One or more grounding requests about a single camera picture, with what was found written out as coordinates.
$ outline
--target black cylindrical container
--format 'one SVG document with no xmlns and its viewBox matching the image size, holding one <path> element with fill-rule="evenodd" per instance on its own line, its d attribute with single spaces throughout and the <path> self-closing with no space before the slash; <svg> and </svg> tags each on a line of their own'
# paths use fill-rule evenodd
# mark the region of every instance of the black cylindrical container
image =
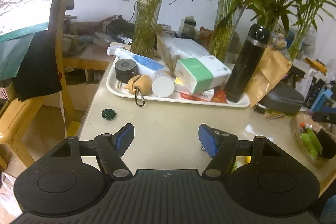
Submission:
<svg viewBox="0 0 336 224">
<path fill-rule="evenodd" d="M 236 103 L 241 99 L 267 47 L 269 36 L 269 30 L 266 28 L 258 24 L 252 25 L 232 74 L 224 87 L 227 100 Z"/>
<path fill-rule="evenodd" d="M 137 64 L 132 59 L 120 59 L 115 63 L 115 76 L 121 83 L 128 81 L 137 75 Z"/>
</svg>

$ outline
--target green trim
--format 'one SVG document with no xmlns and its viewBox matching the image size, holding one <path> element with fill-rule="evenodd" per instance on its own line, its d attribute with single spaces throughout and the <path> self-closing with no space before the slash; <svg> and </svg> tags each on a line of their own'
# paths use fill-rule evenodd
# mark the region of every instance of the green trim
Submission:
<svg viewBox="0 0 336 224">
<path fill-rule="evenodd" d="M 18 37 L 22 37 L 27 34 L 35 33 L 35 32 L 40 32 L 40 31 L 45 31 L 48 30 L 49 28 L 49 22 L 44 22 L 41 24 L 36 24 L 34 26 L 29 26 L 26 28 L 22 28 L 19 30 L 15 30 L 9 33 L 5 33 L 3 35 L 0 35 L 0 43 L 8 40 L 12 40 Z"/>
<path fill-rule="evenodd" d="M 196 58 L 182 59 L 180 62 L 197 81 L 193 93 L 209 89 L 213 75 L 206 66 Z"/>
</svg>

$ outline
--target blue label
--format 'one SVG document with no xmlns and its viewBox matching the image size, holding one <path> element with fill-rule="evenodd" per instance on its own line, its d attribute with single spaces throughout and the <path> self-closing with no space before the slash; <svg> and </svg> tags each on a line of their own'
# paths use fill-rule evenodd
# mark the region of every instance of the blue label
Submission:
<svg viewBox="0 0 336 224">
<path fill-rule="evenodd" d="M 141 56 L 141 55 L 133 54 L 132 58 L 136 62 L 138 62 L 139 64 L 141 64 L 141 65 L 143 65 L 143 66 L 145 66 L 149 69 L 155 70 L 155 71 L 161 70 L 161 69 L 164 68 L 164 66 L 162 66 L 161 64 L 159 64 L 155 60 L 144 57 L 144 56 Z"/>
</svg>

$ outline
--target green bottle cap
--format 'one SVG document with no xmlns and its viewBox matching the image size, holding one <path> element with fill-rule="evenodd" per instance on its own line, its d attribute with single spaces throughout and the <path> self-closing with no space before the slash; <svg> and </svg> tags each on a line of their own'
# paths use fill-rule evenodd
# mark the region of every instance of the green bottle cap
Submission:
<svg viewBox="0 0 336 224">
<path fill-rule="evenodd" d="M 102 111 L 101 116 L 106 120 L 113 120 L 116 112 L 113 109 L 107 108 Z"/>
</svg>

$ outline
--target beige tabletop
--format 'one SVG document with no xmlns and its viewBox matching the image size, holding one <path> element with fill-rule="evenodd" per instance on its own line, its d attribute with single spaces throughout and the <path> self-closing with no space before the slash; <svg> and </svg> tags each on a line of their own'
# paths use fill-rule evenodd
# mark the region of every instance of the beige tabletop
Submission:
<svg viewBox="0 0 336 224">
<path fill-rule="evenodd" d="M 310 169 L 323 181 L 335 172 L 336 159 L 316 167 L 299 150 L 290 133 L 288 117 L 265 120 L 265 115 L 251 108 L 214 107 L 183 103 L 146 101 L 138 107 L 134 99 L 122 98 L 106 88 L 109 64 L 88 110 L 80 133 L 80 140 L 93 140 L 102 133 L 116 133 L 126 123 L 135 128 L 134 141 L 123 156 L 123 161 L 134 174 L 137 169 L 192 169 L 200 173 L 210 161 L 201 150 L 198 127 L 205 123 L 210 127 L 233 133 L 239 139 L 252 140 L 245 131 L 250 124 L 259 135 L 272 137 L 273 142 Z M 107 121 L 101 112 L 112 108 L 116 117 Z M 83 161 L 98 168 L 95 157 L 83 157 Z"/>
</svg>

